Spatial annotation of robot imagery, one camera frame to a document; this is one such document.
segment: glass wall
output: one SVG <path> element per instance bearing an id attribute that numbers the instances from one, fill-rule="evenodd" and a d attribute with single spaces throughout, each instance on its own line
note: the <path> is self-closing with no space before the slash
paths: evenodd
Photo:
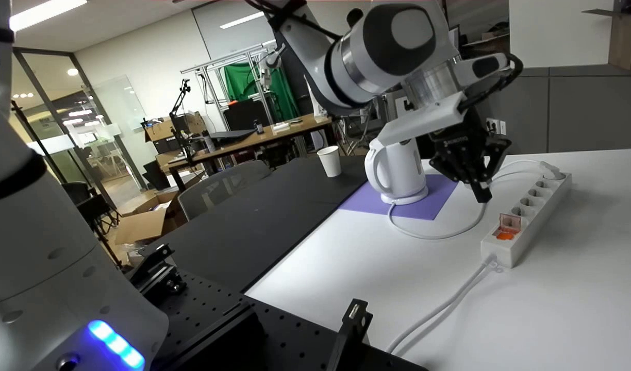
<path id="1" fill-rule="evenodd" d="M 62 183 L 89 183 L 111 206 L 133 198 L 138 176 L 118 127 L 110 124 L 87 76 L 71 54 L 15 53 L 11 124 L 45 157 Z"/>

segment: ceiling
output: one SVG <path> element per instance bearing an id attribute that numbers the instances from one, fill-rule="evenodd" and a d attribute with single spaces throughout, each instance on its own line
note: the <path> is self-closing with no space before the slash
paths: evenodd
<path id="1" fill-rule="evenodd" d="M 45 0 L 13 0 L 13 15 Z M 89 0 L 16 34 L 16 48 L 79 53 L 212 0 Z"/>

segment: black cable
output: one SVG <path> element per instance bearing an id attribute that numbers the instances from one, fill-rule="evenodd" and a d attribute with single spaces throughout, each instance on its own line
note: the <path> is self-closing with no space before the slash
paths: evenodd
<path id="1" fill-rule="evenodd" d="M 321 34 L 321 35 L 326 35 L 326 38 L 329 38 L 334 41 L 341 39 L 341 35 L 336 35 L 336 34 L 331 34 L 331 31 L 328 31 L 328 29 L 323 29 L 323 28 L 311 23 L 311 21 L 308 21 L 305 17 L 294 17 L 293 10 L 279 9 L 279 7 L 269 4 L 263 0 L 245 0 L 245 2 L 249 7 L 261 10 L 261 13 L 269 13 L 269 15 L 277 17 L 277 20 L 293 20 L 294 23 L 302 23 L 302 26 L 305 26 L 309 29 L 315 29 L 318 34 Z"/>
<path id="2" fill-rule="evenodd" d="M 480 102 L 488 99 L 493 94 L 504 91 L 523 73 L 523 63 L 518 57 L 507 54 L 507 60 L 514 64 L 511 73 L 507 76 L 501 76 L 491 89 L 462 102 L 459 112 L 467 112 L 479 106 Z"/>

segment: black table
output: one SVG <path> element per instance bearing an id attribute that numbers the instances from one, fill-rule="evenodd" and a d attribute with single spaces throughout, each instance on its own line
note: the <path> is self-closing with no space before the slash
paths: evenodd
<path id="1" fill-rule="evenodd" d="M 362 157 L 328 180 L 320 160 L 296 160 L 163 237 L 181 271 L 243 294 L 365 183 Z"/>

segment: table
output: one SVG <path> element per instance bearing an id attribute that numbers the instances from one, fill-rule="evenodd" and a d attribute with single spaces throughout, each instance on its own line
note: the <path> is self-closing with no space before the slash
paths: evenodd
<path id="1" fill-rule="evenodd" d="M 261 135 L 251 135 L 245 140 L 240 140 L 240 142 L 229 145 L 229 147 L 221 147 L 214 152 L 201 150 L 191 157 L 191 163 L 189 162 L 174 162 L 174 163 L 169 163 L 169 173 L 174 176 L 175 185 L 179 190 L 186 190 L 186 183 L 181 181 L 179 172 L 186 169 L 186 167 L 194 167 L 195 163 L 214 163 L 216 160 L 232 155 L 232 152 L 251 150 L 251 148 L 258 148 L 258 147 L 265 147 L 265 145 L 272 145 L 272 142 L 279 142 L 279 140 L 287 140 L 287 139 L 318 133 L 318 130 L 326 133 L 328 142 L 336 142 L 334 127 L 331 127 L 329 121 L 315 123 L 313 115 L 304 115 L 298 121 L 302 121 L 298 124 L 291 124 L 291 128 L 283 130 L 283 133 L 272 133 L 272 127 L 265 127 Z"/>
<path id="2" fill-rule="evenodd" d="M 631 150 L 509 157 L 480 225 L 454 240 L 421 242 L 381 214 L 336 211 L 247 295 L 329 330 L 365 299 L 369 343 L 385 350 L 477 271 L 479 240 L 519 201 L 535 180 L 522 169 L 537 162 L 574 173 L 564 205 L 518 269 L 486 277 L 402 357 L 438 371 L 631 371 Z M 477 206 L 458 193 L 463 219 Z"/>
<path id="3" fill-rule="evenodd" d="M 334 180 L 318 157 L 294 160 L 158 243 L 175 249 L 181 271 L 243 294 L 360 183 L 362 157 L 343 157 L 343 176 Z"/>

